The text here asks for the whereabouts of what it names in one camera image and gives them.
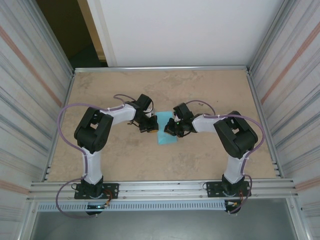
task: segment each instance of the white wall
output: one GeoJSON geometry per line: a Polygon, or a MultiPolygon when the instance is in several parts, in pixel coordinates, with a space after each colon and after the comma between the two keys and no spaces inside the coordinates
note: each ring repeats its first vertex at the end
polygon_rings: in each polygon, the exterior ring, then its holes
{"type": "Polygon", "coordinates": [[[109,66],[247,65],[283,0],[88,0],[109,66]]]}

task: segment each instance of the metal extrusion bar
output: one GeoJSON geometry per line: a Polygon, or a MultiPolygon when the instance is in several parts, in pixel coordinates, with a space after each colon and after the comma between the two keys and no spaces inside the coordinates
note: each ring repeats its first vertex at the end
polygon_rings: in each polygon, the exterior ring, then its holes
{"type": "Polygon", "coordinates": [[[250,86],[250,90],[251,90],[251,93],[252,93],[253,101],[254,101],[256,110],[258,112],[261,124],[262,124],[262,126],[264,128],[264,131],[265,131],[265,139],[266,139],[266,142],[268,144],[268,149],[269,149],[271,158],[272,158],[273,161],[276,161],[276,163],[278,165],[279,174],[280,174],[281,177],[283,177],[284,176],[283,175],[283,170],[282,170],[282,166],[279,164],[279,156],[278,156],[278,153],[277,153],[277,150],[276,150],[276,147],[275,147],[276,145],[275,145],[275,143],[273,141],[273,138],[272,138],[272,135],[271,135],[271,131],[269,130],[265,114],[263,112],[260,100],[258,98],[258,94],[256,92],[256,88],[255,88],[254,82],[252,80],[252,76],[249,73],[247,73],[246,78],[247,78],[249,86],[250,86]]]}
{"type": "MultiPolygon", "coordinates": [[[[118,199],[113,201],[171,201],[208,200],[205,182],[221,180],[190,181],[125,181],[119,183],[118,199]]],[[[38,182],[31,185],[28,202],[54,202],[57,191],[63,182],[38,182]]],[[[59,202],[101,202],[101,199],[74,199],[75,191],[71,184],[62,189],[59,202]]],[[[296,198],[298,197],[292,179],[267,178],[253,179],[252,199],[296,198]]],[[[229,200],[231,197],[210,198],[229,200]]]]}
{"type": "MultiPolygon", "coordinates": [[[[64,108],[66,105],[68,105],[68,101],[70,98],[70,94],[71,94],[71,90],[74,85],[74,82],[75,82],[75,75],[73,75],[73,77],[70,80],[70,84],[69,84],[69,87],[66,91],[65,100],[63,102],[63,105],[61,106],[61,109],[64,108]]],[[[66,114],[66,112],[64,112],[62,114],[61,120],[64,119],[65,114],[66,114]]],[[[51,167],[52,161],[54,159],[54,155],[55,155],[55,151],[56,151],[56,147],[57,147],[57,143],[58,143],[58,138],[59,138],[58,128],[56,128],[55,133],[54,133],[54,137],[51,141],[50,152],[48,154],[48,160],[47,160],[48,164],[47,164],[46,168],[44,169],[44,172],[42,173],[42,181],[47,180],[47,177],[48,177],[47,174],[49,174],[49,172],[50,172],[50,167],[51,167]]]]}
{"type": "Polygon", "coordinates": [[[29,240],[35,225],[39,202],[26,202],[24,205],[24,220],[20,227],[19,240],[29,240]]]}
{"type": "Polygon", "coordinates": [[[247,70],[245,65],[210,66],[128,66],[128,67],[86,67],[76,68],[75,73],[136,72],[136,71],[203,71],[203,70],[247,70]]]}
{"type": "Polygon", "coordinates": [[[297,198],[286,199],[294,229],[298,240],[310,240],[312,234],[306,223],[305,216],[302,214],[302,208],[300,209],[297,200],[297,198]]]}

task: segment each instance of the wooden table surface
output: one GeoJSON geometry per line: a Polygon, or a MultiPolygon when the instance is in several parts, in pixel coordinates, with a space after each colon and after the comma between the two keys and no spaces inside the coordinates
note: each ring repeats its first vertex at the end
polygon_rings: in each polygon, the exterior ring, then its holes
{"type": "MultiPolygon", "coordinates": [[[[102,108],[121,104],[113,95],[122,93],[138,98],[146,94],[156,112],[172,111],[189,100],[211,104],[217,114],[233,110],[259,120],[245,71],[133,71],[81,72],[75,75],[68,104],[89,103],[102,108]]],[[[190,103],[194,114],[209,113],[205,105],[190,103]]],[[[66,111],[62,132],[76,144],[74,131],[86,107],[66,111]]],[[[261,132],[251,124],[259,140],[261,132]]],[[[220,179],[227,166],[227,153],[219,137],[212,133],[193,133],[177,143],[158,145],[156,133],[140,133],[125,122],[111,128],[102,150],[101,170],[105,181],[170,181],[220,179]]],[[[58,139],[48,180],[68,181],[83,173],[79,151],[58,139]]],[[[253,178],[275,178],[267,144],[250,156],[245,173],[253,178]]]]}

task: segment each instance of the blue towel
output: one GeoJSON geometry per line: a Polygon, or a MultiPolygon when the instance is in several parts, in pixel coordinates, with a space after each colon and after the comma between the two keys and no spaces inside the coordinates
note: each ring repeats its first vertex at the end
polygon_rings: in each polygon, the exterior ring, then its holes
{"type": "Polygon", "coordinates": [[[165,126],[167,125],[169,118],[173,117],[171,111],[160,111],[156,112],[155,115],[157,116],[157,122],[159,125],[159,131],[157,132],[158,137],[158,144],[173,144],[177,142],[176,136],[171,136],[168,133],[164,132],[165,126]]]}

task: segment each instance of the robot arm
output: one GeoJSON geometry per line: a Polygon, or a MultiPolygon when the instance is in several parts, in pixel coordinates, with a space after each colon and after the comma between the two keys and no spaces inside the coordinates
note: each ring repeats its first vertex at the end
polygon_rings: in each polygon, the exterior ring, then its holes
{"type": "Polygon", "coordinates": [[[102,192],[101,151],[107,143],[113,125],[135,121],[141,133],[158,131],[157,116],[152,113],[152,109],[148,109],[151,102],[151,98],[141,94],[137,101],[126,102],[125,105],[106,110],[89,107],[86,110],[74,132],[74,138],[86,153],[87,161],[82,154],[85,178],[81,184],[91,197],[97,198],[102,192]]]}
{"type": "MultiPolygon", "coordinates": [[[[217,133],[224,149],[228,153],[227,168],[222,175],[222,187],[226,196],[238,193],[243,184],[243,176],[246,155],[251,151],[258,136],[246,120],[238,117],[210,118],[208,114],[193,113],[185,103],[173,108],[175,119],[170,118],[164,131],[170,135],[180,138],[188,133],[210,132],[217,133]]],[[[230,115],[240,115],[233,111],[230,115]]]]}

